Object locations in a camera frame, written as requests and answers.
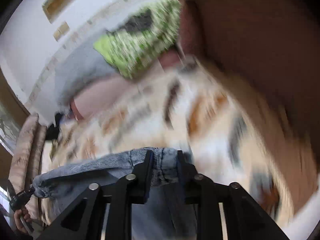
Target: blue denim garment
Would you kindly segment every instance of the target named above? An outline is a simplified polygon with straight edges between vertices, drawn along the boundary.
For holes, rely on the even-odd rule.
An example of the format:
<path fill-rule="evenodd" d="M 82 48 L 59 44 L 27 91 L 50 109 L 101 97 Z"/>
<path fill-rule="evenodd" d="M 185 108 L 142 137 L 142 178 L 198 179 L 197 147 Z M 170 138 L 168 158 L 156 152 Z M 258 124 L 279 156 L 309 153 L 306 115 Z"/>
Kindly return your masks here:
<path fill-rule="evenodd" d="M 177 184 L 175 149 L 146 147 L 68 164 L 37 176 L 33 180 L 35 195 L 51 198 L 57 217 L 89 184 L 103 186 L 130 174 L 134 165 L 144 161 L 148 150 L 154 155 L 152 187 L 145 205 L 132 205 L 132 236 L 139 240 L 194 237 L 196 209 L 183 203 Z"/>

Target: beige switch plate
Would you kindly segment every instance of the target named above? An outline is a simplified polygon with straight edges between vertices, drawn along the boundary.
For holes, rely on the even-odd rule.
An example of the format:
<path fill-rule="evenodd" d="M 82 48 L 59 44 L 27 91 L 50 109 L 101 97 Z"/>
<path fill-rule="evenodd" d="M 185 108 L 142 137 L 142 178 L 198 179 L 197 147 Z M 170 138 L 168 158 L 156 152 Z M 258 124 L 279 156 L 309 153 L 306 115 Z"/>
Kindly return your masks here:
<path fill-rule="evenodd" d="M 64 34 L 70 30 L 67 22 L 63 22 L 60 27 L 53 33 L 53 37 L 58 41 Z"/>

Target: white wall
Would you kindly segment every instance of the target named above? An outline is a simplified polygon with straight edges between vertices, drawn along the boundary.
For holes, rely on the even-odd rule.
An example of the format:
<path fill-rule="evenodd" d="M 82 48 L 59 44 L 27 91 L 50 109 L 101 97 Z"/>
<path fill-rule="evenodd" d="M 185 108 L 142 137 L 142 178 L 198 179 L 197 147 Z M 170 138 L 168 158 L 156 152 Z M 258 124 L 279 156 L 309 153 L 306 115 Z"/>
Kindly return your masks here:
<path fill-rule="evenodd" d="M 45 1 L 23 0 L 0 35 L 0 67 L 23 104 L 27 102 L 41 71 L 67 37 L 114 0 L 75 0 L 52 24 L 42 10 Z M 52 35 L 64 21 L 70 31 L 57 42 Z M 46 94 L 42 98 L 43 103 L 50 100 Z M 49 121 L 49 114 L 41 111 L 39 114 L 46 115 L 42 119 Z"/>

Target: human hand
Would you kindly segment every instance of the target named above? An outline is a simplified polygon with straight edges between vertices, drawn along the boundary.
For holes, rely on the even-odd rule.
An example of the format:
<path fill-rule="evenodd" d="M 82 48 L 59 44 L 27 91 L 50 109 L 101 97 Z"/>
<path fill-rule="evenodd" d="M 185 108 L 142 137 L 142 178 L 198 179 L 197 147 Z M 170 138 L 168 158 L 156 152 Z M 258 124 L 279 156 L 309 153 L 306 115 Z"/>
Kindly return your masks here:
<path fill-rule="evenodd" d="M 19 231 L 21 231 L 22 233 L 28 234 L 27 230 L 24 228 L 24 226 L 20 220 L 21 216 L 23 216 L 23 218 L 25 219 L 26 222 L 28 222 L 28 223 L 32 222 L 32 219 L 30 218 L 29 211 L 28 211 L 28 209 L 26 209 L 26 207 L 23 207 L 23 208 L 15 211 L 14 221 L 16 222 L 16 226 Z"/>

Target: patterned blanket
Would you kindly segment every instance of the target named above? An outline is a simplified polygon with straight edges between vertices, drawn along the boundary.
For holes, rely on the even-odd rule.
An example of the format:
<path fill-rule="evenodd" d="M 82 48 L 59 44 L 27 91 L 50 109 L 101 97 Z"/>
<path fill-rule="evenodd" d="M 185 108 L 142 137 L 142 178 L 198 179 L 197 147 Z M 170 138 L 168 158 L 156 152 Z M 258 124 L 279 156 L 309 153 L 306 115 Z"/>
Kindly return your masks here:
<path fill-rule="evenodd" d="M 241 106 L 196 61 L 136 85 L 112 109 L 61 126 L 50 169 L 142 147 L 189 151 L 199 173 L 239 182 L 275 219 L 288 223 L 286 183 Z M 42 204 L 50 220 L 50 204 Z"/>

